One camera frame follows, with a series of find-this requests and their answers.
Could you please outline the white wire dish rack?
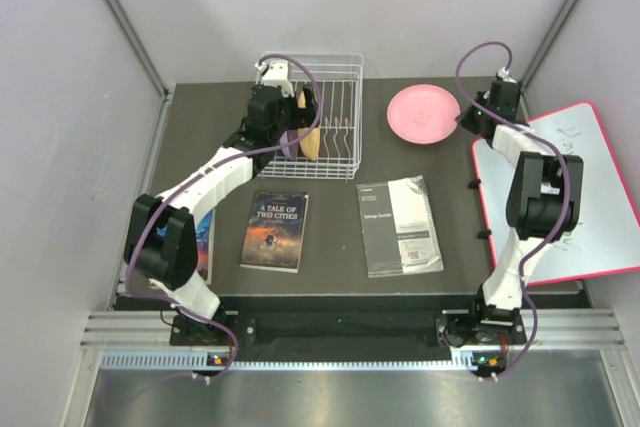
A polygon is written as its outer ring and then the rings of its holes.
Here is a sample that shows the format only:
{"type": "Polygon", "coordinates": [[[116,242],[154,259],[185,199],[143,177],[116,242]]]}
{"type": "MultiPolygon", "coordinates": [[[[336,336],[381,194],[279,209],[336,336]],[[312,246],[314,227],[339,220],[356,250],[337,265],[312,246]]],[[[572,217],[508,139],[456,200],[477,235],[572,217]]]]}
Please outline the white wire dish rack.
{"type": "Polygon", "coordinates": [[[352,180],[362,158],[362,94],[364,57],[360,53],[277,53],[266,51],[256,63],[256,81],[284,88],[295,96],[307,125],[287,132],[284,143],[302,141],[274,154],[262,170],[264,178],[352,180]]]}

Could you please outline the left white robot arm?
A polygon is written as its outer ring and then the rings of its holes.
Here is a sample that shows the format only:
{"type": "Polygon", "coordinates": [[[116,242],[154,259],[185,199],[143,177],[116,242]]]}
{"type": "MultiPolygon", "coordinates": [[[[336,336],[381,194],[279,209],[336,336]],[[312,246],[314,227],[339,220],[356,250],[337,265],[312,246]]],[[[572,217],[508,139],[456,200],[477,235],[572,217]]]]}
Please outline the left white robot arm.
{"type": "Polygon", "coordinates": [[[317,84],[253,86],[247,113],[214,156],[177,186],[133,203],[123,259],[126,273],[143,274],[173,306],[193,319],[205,343],[226,334],[219,297],[197,272],[196,227],[228,194],[261,173],[275,154],[296,147],[317,128],[323,97],[317,84]]]}

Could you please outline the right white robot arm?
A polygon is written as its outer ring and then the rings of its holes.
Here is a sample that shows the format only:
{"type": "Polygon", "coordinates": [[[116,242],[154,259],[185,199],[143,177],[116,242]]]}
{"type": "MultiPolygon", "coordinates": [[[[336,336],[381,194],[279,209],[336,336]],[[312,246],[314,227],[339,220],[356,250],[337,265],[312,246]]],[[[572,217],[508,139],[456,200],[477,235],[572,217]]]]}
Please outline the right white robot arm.
{"type": "Polygon", "coordinates": [[[494,272],[479,288],[466,319],[468,335],[480,343],[518,336],[520,309],[537,264],[552,243],[579,220],[584,162],[561,155],[526,123],[516,121],[520,86],[510,74],[457,118],[514,168],[505,205],[507,242],[494,272]]]}

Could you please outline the orange plate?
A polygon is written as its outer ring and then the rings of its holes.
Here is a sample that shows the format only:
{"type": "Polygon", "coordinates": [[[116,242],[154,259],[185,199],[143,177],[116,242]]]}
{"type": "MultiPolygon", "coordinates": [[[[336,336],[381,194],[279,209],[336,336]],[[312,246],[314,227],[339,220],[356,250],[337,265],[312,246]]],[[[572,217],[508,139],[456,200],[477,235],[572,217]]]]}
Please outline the orange plate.
{"type": "Polygon", "coordinates": [[[308,131],[309,134],[300,141],[299,147],[303,153],[303,155],[310,161],[317,161],[320,153],[320,133],[321,129],[316,127],[314,129],[309,130],[306,128],[306,125],[310,125],[311,122],[315,119],[316,110],[317,110],[317,98],[313,91],[313,89],[309,86],[305,86],[299,93],[298,96],[298,107],[302,110],[304,109],[312,109],[313,113],[310,114],[310,120],[307,123],[303,124],[302,128],[297,130],[298,136],[304,136],[308,131]]]}

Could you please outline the pink plate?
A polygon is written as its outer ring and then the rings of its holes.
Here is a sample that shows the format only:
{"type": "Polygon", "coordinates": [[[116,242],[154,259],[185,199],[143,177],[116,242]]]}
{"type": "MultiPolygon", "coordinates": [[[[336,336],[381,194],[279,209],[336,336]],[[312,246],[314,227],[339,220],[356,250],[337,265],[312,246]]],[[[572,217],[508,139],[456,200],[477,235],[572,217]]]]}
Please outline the pink plate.
{"type": "Polygon", "coordinates": [[[440,142],[457,128],[461,108],[446,89],[417,84],[396,93],[387,108],[387,122],[401,139],[418,145],[440,142]]]}

